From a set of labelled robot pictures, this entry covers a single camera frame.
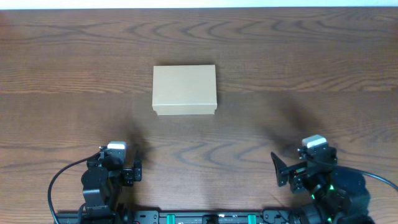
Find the cardboard box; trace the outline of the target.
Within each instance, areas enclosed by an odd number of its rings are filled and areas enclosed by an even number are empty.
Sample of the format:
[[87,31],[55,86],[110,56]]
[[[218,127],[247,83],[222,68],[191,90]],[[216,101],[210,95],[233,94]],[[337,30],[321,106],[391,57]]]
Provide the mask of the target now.
[[167,65],[153,70],[152,108],[158,116],[215,114],[214,65]]

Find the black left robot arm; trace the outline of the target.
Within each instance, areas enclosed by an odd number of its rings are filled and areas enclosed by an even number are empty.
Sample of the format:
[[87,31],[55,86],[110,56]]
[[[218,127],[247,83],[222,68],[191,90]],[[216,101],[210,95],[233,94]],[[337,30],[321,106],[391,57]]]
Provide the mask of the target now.
[[124,187],[142,180],[142,160],[137,152],[131,167],[125,167],[124,149],[101,148],[86,162],[82,175],[85,215],[78,223],[132,223],[133,214],[119,201]]

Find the black mounting rail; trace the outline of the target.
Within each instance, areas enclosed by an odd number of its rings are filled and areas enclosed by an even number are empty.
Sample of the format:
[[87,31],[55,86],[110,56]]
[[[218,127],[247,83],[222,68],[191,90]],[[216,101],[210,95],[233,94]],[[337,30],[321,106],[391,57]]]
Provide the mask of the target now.
[[88,213],[58,213],[60,223],[130,223],[130,224],[297,224],[298,218],[288,210],[250,212],[158,212],[135,211],[128,215],[91,217]]

